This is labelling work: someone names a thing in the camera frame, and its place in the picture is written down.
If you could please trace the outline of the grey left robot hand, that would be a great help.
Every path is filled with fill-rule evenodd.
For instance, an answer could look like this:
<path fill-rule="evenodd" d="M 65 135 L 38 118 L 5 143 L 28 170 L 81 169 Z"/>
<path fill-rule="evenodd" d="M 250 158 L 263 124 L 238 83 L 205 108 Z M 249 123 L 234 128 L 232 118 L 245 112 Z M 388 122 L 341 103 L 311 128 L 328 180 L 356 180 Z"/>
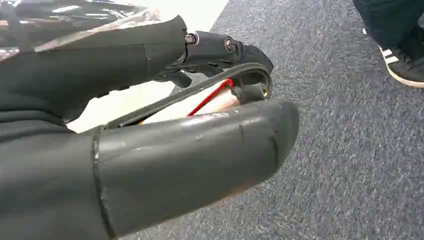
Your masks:
<path fill-rule="evenodd" d="M 299 112 L 284 100 L 146 125 L 135 122 L 219 80 L 272 83 L 254 46 L 186 55 L 180 16 L 139 12 L 83 25 L 24 23 L 2 12 L 0 237 L 112 240 L 219 201 L 270 178 L 295 144 Z M 201 86 L 86 133 L 67 123 L 95 97 L 177 70 L 210 74 Z"/>

